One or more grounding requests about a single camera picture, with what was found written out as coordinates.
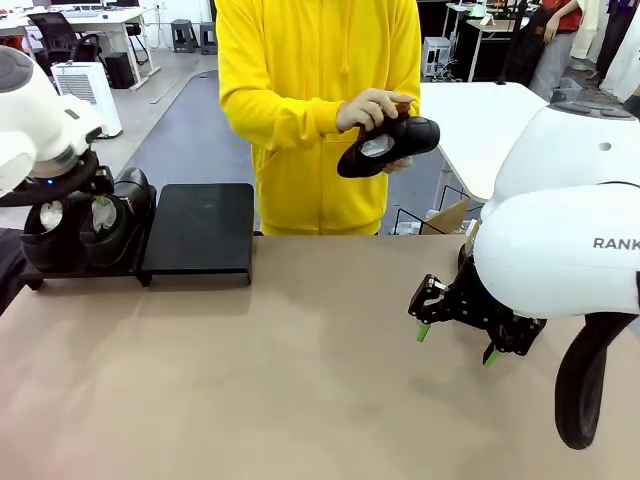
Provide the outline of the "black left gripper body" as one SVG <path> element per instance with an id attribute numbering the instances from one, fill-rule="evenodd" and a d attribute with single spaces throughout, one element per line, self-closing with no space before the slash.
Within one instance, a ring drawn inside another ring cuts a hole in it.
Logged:
<path id="1" fill-rule="evenodd" d="M 58 177 L 28 178 L 22 182 L 22 205 L 49 203 L 75 192 L 92 192 L 99 167 L 97 154 L 85 152 L 66 174 Z"/>

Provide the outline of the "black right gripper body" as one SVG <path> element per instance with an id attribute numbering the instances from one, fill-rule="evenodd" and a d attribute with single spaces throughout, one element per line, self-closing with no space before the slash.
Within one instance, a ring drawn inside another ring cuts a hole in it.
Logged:
<path id="1" fill-rule="evenodd" d="M 481 330 L 496 329 L 511 319 L 511 310 L 498 302 L 479 279 L 473 255 L 458 254 L 458 271 L 444 295 L 447 320 Z"/>

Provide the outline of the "person's right hand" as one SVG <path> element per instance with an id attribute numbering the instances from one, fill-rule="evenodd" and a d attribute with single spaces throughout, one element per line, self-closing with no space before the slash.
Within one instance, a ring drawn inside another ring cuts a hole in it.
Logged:
<path id="1" fill-rule="evenodd" d="M 355 127 L 371 131 L 387 118 L 395 119 L 399 107 L 409 107 L 414 97 L 393 91 L 367 89 L 344 103 L 336 116 L 336 128 L 345 132 Z"/>

